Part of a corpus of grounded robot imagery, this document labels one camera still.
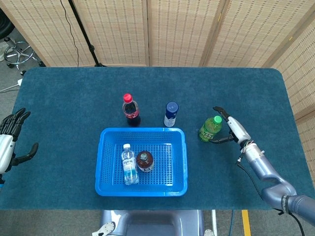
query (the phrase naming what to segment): bottle label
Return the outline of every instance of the bottle label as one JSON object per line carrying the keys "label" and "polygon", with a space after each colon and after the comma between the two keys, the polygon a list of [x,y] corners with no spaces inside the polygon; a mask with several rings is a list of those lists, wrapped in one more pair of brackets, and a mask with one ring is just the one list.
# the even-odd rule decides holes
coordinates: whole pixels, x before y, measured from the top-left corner
{"label": "bottle label", "polygon": [[199,137],[201,138],[201,140],[203,141],[209,141],[211,139],[213,139],[213,136],[215,134],[210,133],[209,131],[207,131],[205,124],[203,124],[203,126],[201,127],[201,129],[199,130]]}
{"label": "bottle label", "polygon": [[143,172],[150,172],[151,170],[153,170],[154,167],[154,161],[152,162],[152,165],[150,165],[148,168],[141,168],[139,166],[139,169],[142,170]]}
{"label": "bottle label", "polygon": [[176,117],[173,118],[173,119],[169,119],[166,117],[166,115],[164,116],[164,124],[166,127],[172,127],[175,125],[175,120],[176,120]]}
{"label": "bottle label", "polygon": [[139,110],[135,111],[132,114],[125,114],[128,119],[136,118],[139,115]]}
{"label": "bottle label", "polygon": [[124,171],[136,170],[135,158],[123,160]]}

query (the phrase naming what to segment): brown bottle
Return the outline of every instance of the brown bottle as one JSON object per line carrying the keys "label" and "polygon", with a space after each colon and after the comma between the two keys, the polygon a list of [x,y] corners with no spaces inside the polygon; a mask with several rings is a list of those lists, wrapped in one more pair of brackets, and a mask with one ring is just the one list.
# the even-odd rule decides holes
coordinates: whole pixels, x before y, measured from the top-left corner
{"label": "brown bottle", "polygon": [[148,151],[141,151],[137,155],[137,164],[139,169],[143,172],[150,172],[153,170],[154,161],[151,153]]}

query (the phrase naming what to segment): water bottle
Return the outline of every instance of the water bottle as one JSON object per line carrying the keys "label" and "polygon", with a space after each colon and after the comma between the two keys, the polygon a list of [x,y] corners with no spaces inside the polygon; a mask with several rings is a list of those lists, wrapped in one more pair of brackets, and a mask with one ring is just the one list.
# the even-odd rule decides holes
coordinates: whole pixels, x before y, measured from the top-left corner
{"label": "water bottle", "polygon": [[213,139],[221,128],[222,118],[220,116],[208,118],[199,130],[199,138],[204,142],[208,142]]}
{"label": "water bottle", "polygon": [[124,144],[124,151],[122,153],[124,180],[126,185],[139,182],[139,175],[137,172],[136,158],[134,152],[130,149],[130,144]]}
{"label": "water bottle", "polygon": [[136,101],[132,99],[130,93],[124,95],[123,111],[127,117],[127,122],[131,126],[138,126],[141,122],[139,108]]}

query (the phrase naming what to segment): green bottle cap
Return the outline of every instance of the green bottle cap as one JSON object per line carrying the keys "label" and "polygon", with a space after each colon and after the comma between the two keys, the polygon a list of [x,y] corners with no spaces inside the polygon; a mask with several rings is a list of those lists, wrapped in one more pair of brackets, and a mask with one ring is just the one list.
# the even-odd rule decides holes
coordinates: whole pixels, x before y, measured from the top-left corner
{"label": "green bottle cap", "polygon": [[215,116],[213,120],[216,124],[221,124],[222,122],[222,118],[220,116]]}

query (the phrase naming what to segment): green bottle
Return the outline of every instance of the green bottle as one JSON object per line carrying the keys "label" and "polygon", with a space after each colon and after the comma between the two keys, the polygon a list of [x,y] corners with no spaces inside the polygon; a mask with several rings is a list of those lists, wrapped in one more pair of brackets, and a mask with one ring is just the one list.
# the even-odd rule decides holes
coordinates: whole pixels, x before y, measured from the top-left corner
{"label": "green bottle", "polygon": [[199,130],[199,138],[208,142],[221,130],[221,127],[222,118],[220,116],[208,118]]}

